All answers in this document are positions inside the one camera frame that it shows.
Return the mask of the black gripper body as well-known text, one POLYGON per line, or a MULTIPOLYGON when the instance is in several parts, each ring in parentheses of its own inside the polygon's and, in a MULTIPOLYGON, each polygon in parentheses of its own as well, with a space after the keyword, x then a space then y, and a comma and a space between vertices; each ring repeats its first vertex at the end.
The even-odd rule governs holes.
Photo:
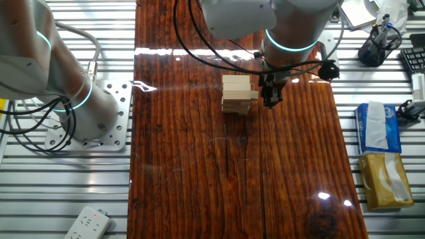
POLYGON ((258 86, 261 87, 261 89, 271 87, 282 91, 284 82, 278 82, 274 74, 261 74, 258 79, 258 86))

